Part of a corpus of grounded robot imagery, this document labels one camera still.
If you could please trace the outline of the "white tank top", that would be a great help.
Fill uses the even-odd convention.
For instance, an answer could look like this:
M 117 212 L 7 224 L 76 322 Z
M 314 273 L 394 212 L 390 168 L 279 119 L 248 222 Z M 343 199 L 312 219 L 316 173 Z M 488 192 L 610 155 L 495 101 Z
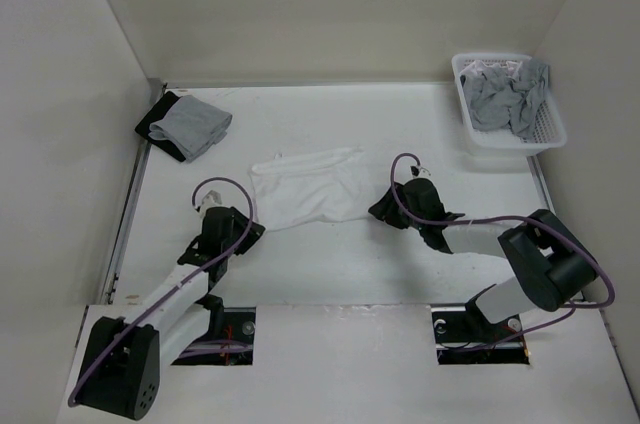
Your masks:
M 360 147 L 278 157 L 249 170 L 258 222 L 280 231 L 363 219 L 375 198 Z

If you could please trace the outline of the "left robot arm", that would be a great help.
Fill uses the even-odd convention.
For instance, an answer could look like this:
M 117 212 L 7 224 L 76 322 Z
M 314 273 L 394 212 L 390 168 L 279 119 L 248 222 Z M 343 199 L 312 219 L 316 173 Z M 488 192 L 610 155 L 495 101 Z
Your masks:
M 197 339 L 210 343 L 223 334 L 224 306 L 211 291 L 229 259 L 249 251 L 264 232 L 234 207 L 207 209 L 199 235 L 143 304 L 94 323 L 69 406 L 144 418 L 163 371 L 177 360 L 201 356 L 190 348 Z

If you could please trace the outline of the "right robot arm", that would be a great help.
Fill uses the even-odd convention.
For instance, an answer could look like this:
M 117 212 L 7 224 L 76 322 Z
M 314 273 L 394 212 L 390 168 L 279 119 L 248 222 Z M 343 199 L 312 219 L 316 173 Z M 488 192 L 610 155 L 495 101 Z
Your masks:
M 426 178 L 414 178 L 393 184 L 369 214 L 396 229 L 416 229 L 435 251 L 494 256 L 509 263 L 511 278 L 489 286 L 465 304 L 464 328 L 475 339 L 489 338 L 501 322 L 517 314 L 558 310 L 598 277 L 588 251 L 545 209 L 526 221 L 480 224 L 447 211 L 435 185 Z

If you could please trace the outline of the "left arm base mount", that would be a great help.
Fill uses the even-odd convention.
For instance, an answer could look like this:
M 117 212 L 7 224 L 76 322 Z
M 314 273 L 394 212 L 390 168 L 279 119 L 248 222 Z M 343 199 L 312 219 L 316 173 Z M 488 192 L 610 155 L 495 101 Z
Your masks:
M 174 366 L 251 366 L 256 334 L 255 308 L 228 308 L 221 297 L 198 301 L 209 312 L 209 328 L 173 362 Z

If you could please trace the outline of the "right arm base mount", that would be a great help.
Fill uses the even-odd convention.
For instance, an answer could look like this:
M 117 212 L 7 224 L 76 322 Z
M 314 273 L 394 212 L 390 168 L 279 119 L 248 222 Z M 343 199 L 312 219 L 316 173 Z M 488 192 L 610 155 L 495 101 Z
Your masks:
M 490 323 L 471 303 L 431 308 L 436 359 L 440 365 L 528 365 L 528 349 L 518 314 Z

